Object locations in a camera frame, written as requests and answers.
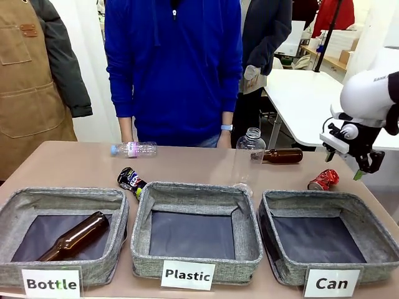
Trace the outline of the dark jacket person's gloved hand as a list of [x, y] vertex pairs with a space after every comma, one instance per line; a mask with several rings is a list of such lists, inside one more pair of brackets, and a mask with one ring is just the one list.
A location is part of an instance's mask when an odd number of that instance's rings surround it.
[[261, 69], [253, 65], [248, 65], [244, 71], [244, 79], [247, 81], [256, 80], [261, 72]]

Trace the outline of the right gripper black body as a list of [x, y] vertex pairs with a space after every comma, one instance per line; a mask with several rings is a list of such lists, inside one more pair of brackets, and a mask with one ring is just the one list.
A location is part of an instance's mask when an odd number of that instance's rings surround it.
[[345, 121], [342, 130], [346, 126], [355, 126], [358, 130], [358, 135], [356, 138], [352, 140], [348, 140], [347, 138], [344, 139], [344, 141], [349, 145], [348, 154], [353, 157], [369, 154], [369, 152], [372, 150], [375, 140], [377, 139], [377, 136], [381, 131], [381, 128], [374, 128]]

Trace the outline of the blue hoodie person's left hand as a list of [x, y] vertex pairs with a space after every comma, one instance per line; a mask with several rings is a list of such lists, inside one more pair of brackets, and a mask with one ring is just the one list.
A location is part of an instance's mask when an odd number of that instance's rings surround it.
[[231, 132], [222, 130], [219, 136], [217, 148], [230, 149], [231, 148]]

